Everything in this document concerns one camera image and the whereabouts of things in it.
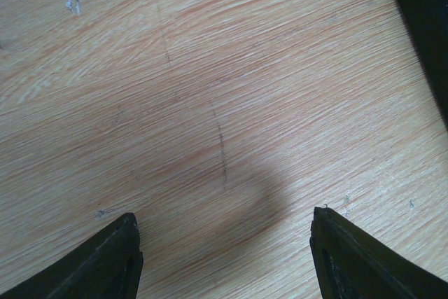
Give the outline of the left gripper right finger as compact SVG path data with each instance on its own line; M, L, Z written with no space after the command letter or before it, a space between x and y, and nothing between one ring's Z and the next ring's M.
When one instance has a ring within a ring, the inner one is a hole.
M316 207L310 247L323 298L446 298L447 282L330 207Z

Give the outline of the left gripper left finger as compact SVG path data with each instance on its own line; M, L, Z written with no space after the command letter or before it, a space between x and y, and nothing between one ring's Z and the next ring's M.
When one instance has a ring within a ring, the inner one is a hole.
M126 213L2 298L136 298L143 268L136 216Z

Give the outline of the black grey chess board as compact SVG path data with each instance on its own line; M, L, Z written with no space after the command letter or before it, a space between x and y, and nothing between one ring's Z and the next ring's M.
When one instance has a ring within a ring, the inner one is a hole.
M442 119L447 122L447 0L396 1Z

